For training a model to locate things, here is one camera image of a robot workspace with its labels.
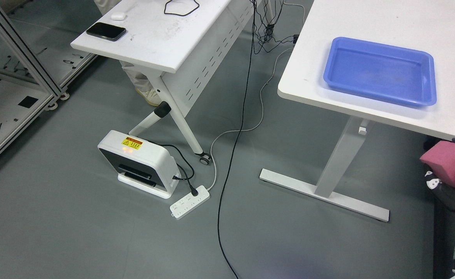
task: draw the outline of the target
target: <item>yellow warning sticker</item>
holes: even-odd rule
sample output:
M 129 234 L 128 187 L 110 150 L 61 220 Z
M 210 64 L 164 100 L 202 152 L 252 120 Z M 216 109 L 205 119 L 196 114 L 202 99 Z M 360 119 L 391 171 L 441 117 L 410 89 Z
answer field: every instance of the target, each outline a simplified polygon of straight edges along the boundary
M 134 148 L 138 150 L 141 145 L 143 144 L 142 141 L 138 141 L 137 139 L 127 137 L 125 140 L 122 141 L 122 144 L 125 146 L 129 146 L 130 148 Z

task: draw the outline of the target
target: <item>electrical outlet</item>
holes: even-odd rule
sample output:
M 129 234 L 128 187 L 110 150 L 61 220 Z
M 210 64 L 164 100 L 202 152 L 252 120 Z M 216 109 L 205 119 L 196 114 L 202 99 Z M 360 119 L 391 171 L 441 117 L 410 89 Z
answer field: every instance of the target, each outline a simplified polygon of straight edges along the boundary
M 210 198 L 210 194 L 203 185 L 200 185 L 197 188 L 197 191 L 197 196 L 193 196 L 189 193 L 170 206 L 173 217 L 176 217 L 177 220 L 181 219 L 184 215 L 188 214 Z

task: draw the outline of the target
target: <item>white pants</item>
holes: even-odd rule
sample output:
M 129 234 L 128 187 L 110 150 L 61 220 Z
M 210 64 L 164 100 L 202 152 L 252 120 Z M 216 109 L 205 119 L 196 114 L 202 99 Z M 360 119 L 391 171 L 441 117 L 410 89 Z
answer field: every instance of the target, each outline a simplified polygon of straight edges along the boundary
M 106 14 L 109 10 L 111 10 L 115 5 L 117 5 L 121 0 L 94 0 L 96 6 L 102 13 L 102 15 Z M 128 75 L 129 79 L 136 87 L 137 90 L 140 92 L 146 92 L 153 87 L 151 86 L 150 81 L 146 78 L 146 76 L 139 71 L 134 71 L 130 69 L 133 64 L 129 62 L 121 61 L 122 69 Z

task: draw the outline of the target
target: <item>person's leg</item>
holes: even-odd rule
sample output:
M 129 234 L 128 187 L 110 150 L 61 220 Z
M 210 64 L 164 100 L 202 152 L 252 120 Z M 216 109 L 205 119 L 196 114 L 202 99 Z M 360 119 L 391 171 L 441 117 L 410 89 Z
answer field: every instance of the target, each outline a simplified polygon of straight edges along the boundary
M 155 107 L 158 106 L 160 102 L 162 102 L 162 100 L 160 100 L 160 97 L 158 96 L 157 92 L 151 86 L 151 83 L 150 81 L 148 81 L 148 78 L 144 74 L 130 69 L 130 67 L 132 67 L 133 64 L 124 61 L 121 61 L 121 64 L 122 69 L 124 70 L 124 72 L 126 72 L 129 79 L 136 87 L 136 91 L 144 97 L 148 104 Z
M 106 14 L 109 10 L 111 10 L 115 5 L 117 5 L 121 0 L 93 0 L 100 10 L 101 14 Z M 151 86 L 151 83 L 148 81 L 146 76 L 141 74 L 140 72 L 133 71 L 128 67 L 132 67 L 133 64 L 121 61 L 122 69 L 128 75 L 129 79 L 133 83 L 136 88 L 136 91 L 144 97 L 148 104 L 152 106 L 158 106 L 161 102 L 160 97 L 158 97 L 157 93 Z

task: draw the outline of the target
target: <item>white shoe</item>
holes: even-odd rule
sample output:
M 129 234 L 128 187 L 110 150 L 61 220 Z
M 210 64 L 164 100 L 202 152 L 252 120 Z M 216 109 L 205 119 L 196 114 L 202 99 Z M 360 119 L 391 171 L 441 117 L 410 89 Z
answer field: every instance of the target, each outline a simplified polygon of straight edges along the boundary
M 160 97 L 157 94 L 157 91 L 154 89 L 151 89 L 151 90 L 148 90 L 145 92 L 141 92 L 136 88 L 136 92 L 138 92 L 140 95 L 142 95 L 144 97 L 144 99 L 146 100 L 146 102 L 151 106 L 158 107 L 158 105 L 162 102 L 162 100 L 160 99 Z

